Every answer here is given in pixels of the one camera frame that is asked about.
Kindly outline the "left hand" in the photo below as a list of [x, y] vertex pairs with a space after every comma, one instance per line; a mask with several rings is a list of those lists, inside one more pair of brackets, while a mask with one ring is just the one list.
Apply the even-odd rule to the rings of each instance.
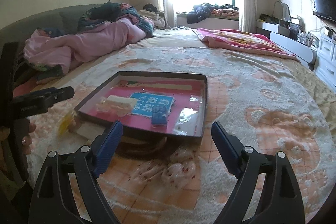
[[31, 147], [32, 145], [32, 137], [30, 136], [30, 133], [33, 133], [36, 130], [36, 124], [30, 123], [29, 124], [29, 133], [25, 135], [22, 139], [22, 153], [23, 155], [29, 155], [31, 153]]

